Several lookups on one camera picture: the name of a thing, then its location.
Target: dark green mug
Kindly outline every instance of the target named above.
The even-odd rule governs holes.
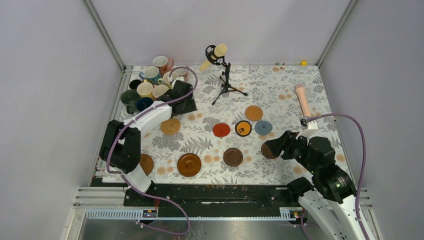
[[[137,101],[140,99],[136,90],[126,90],[120,95],[120,101],[126,107],[126,113],[133,114],[137,112]]]

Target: white wall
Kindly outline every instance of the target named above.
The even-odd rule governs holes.
[[[156,56],[200,64],[224,43],[227,62],[314,64],[349,0],[93,0],[127,65]]]
[[[81,0],[3,0],[0,36],[0,239],[59,239],[120,71]]]
[[[362,124],[365,186],[385,240],[423,239],[424,1],[359,1],[321,68],[332,110]],[[340,120],[358,176],[361,142]]]

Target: floral tablecloth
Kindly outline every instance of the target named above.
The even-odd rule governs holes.
[[[138,73],[147,66],[134,66],[131,81],[139,79]],[[213,100],[221,91],[219,75],[222,67],[211,66],[204,72],[199,66],[191,66],[198,75],[194,91],[197,111],[176,116],[181,129],[175,135],[165,135],[160,124],[141,138],[141,149],[154,161],[153,171],[148,175],[155,183],[173,184],[254,184],[284,185],[299,177],[311,178],[295,160],[267,159],[261,154],[266,140],[279,137],[286,130],[302,130],[299,119],[303,117],[298,98],[294,92],[297,84],[304,84],[309,107],[314,116],[329,113],[330,106],[316,66],[259,66],[232,65],[230,83],[248,93],[238,92],[222,95],[214,106]],[[188,82],[194,83],[190,73]],[[248,106],[257,105],[263,110],[262,120],[273,125],[266,136],[258,135],[253,129],[246,137],[238,136],[235,124],[247,120],[254,128],[255,122],[245,116]],[[132,117],[121,112],[120,121]],[[217,123],[227,123],[231,132],[219,138],[212,129]],[[326,137],[336,151],[336,162],[349,172],[339,135],[332,118],[318,120],[319,130],[314,136]],[[238,148],[243,153],[239,166],[231,167],[223,161],[224,152]],[[185,177],[177,170],[178,159],[186,153],[197,154],[201,159],[201,170],[193,177]],[[119,175],[105,174],[103,182],[122,183]]]

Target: pink mug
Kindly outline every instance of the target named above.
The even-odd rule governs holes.
[[[172,70],[174,59],[166,56],[157,56],[153,59],[153,65],[159,69],[160,75],[163,77],[165,73]]]

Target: microphone stand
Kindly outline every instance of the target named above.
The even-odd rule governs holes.
[[[222,72],[222,75],[219,76],[219,79],[221,79],[222,83],[221,83],[221,88],[222,91],[218,94],[218,96],[215,98],[215,101],[212,102],[212,105],[215,105],[215,103],[217,102],[218,98],[225,93],[230,93],[230,92],[239,92],[241,94],[243,94],[244,96],[247,96],[248,94],[245,92],[242,92],[240,90],[238,90],[237,88],[234,88],[231,86],[230,84],[230,67],[231,67],[231,63],[226,63],[225,62],[225,57],[221,56],[218,57],[215,55],[214,50],[215,50],[215,45],[209,45],[207,46],[206,50],[205,50],[205,54],[206,54],[206,58],[207,60],[216,66],[222,65],[223,67],[225,67],[225,71]]]

